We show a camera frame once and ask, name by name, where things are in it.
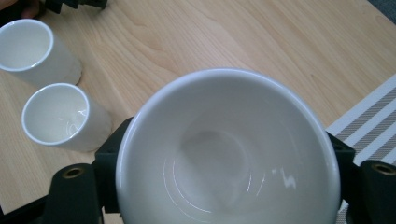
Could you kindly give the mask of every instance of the wooden table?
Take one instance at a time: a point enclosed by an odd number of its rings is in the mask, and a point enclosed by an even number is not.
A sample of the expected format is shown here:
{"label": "wooden table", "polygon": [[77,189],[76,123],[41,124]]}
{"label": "wooden table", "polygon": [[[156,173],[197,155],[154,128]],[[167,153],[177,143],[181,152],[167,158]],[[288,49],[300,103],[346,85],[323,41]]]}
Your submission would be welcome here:
{"label": "wooden table", "polygon": [[[199,69],[256,70],[296,91],[330,125],[396,73],[396,26],[366,0],[109,0],[41,19],[81,59],[78,85],[118,127],[160,87]],[[78,153],[31,142],[21,111],[35,88],[0,72],[0,204],[48,193]],[[117,215],[107,223],[121,223]]]}

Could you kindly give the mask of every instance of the bowl rim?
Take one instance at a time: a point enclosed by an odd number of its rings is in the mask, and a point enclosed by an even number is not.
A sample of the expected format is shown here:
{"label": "bowl rim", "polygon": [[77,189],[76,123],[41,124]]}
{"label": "bowl rim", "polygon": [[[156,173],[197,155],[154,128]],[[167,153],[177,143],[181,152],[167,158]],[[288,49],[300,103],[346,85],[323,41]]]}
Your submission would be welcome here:
{"label": "bowl rim", "polygon": [[306,120],[309,122],[309,125],[313,128],[314,133],[317,136],[317,139],[322,144],[322,152],[325,155],[325,166],[327,169],[327,174],[329,178],[329,191],[325,192],[328,195],[329,201],[327,201],[327,206],[329,209],[326,211],[327,216],[323,216],[323,220],[325,222],[335,222],[336,214],[338,211],[338,206],[340,203],[340,176],[337,159],[335,157],[335,152],[332,147],[332,143],[330,141],[329,136],[325,132],[322,124],[318,120],[317,116],[313,113],[313,111],[309,108],[309,106],[292,90],[284,86],[283,84],[275,81],[274,79],[263,75],[261,73],[257,73],[255,71],[240,69],[240,68],[231,68],[231,67],[219,67],[219,68],[209,68],[204,70],[199,70],[196,72],[189,73],[185,76],[178,77],[174,81],[166,84],[164,87],[155,92],[140,108],[140,110],[136,113],[133,120],[129,124],[125,135],[123,136],[119,156],[117,159],[117,167],[116,167],[116,190],[120,205],[121,213],[125,213],[128,206],[128,202],[125,200],[126,197],[124,195],[128,195],[129,191],[125,188],[123,184],[125,176],[127,176],[128,172],[124,172],[123,167],[125,166],[125,162],[128,160],[129,152],[131,151],[130,145],[132,144],[134,138],[134,133],[137,131],[138,127],[142,125],[143,120],[145,120],[145,116],[147,112],[150,111],[156,104],[158,104],[162,99],[165,99],[171,92],[178,90],[179,88],[185,87],[186,85],[191,84],[194,81],[213,78],[213,77],[243,77],[243,78],[252,78],[254,80],[258,80],[261,82],[266,82],[271,87],[275,88],[276,91],[282,94],[290,100],[294,102],[294,106],[298,107],[298,109],[303,113],[306,117]]}

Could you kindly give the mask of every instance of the black mount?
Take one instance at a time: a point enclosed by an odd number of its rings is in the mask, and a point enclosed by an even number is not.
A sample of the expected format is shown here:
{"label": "black mount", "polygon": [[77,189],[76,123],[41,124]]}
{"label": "black mount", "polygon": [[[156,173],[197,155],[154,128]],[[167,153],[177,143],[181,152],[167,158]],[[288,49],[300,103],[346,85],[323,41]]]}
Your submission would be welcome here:
{"label": "black mount", "polygon": [[[125,120],[95,153],[93,164],[64,167],[52,178],[49,195],[0,218],[0,224],[104,223],[106,213],[119,213],[115,173]],[[348,224],[396,223],[396,167],[381,161],[353,163],[355,150],[329,134],[341,177],[341,198],[349,204]]]}
{"label": "black mount", "polygon": [[62,4],[68,5],[75,9],[78,8],[78,5],[88,5],[104,9],[107,5],[107,0],[46,0],[45,6],[47,9],[60,14]]}

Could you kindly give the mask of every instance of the white bowl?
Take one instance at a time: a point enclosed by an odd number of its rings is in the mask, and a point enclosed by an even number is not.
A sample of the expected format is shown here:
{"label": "white bowl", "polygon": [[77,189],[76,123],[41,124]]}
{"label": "white bowl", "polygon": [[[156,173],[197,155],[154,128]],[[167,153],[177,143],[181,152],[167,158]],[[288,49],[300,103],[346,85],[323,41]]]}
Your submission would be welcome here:
{"label": "white bowl", "polygon": [[117,164],[133,224],[334,223],[337,161],[291,90],[247,70],[195,72],[140,109]]}

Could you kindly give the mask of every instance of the gray striped mat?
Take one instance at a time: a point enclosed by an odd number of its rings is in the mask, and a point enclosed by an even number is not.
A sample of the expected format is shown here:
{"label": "gray striped mat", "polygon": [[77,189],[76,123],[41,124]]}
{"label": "gray striped mat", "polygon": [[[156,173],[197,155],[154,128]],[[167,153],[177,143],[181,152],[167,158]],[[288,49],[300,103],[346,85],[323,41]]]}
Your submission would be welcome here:
{"label": "gray striped mat", "polygon": [[[396,165],[396,75],[360,101],[326,131],[356,150],[354,162],[383,161]],[[337,224],[346,223],[347,203]]]}

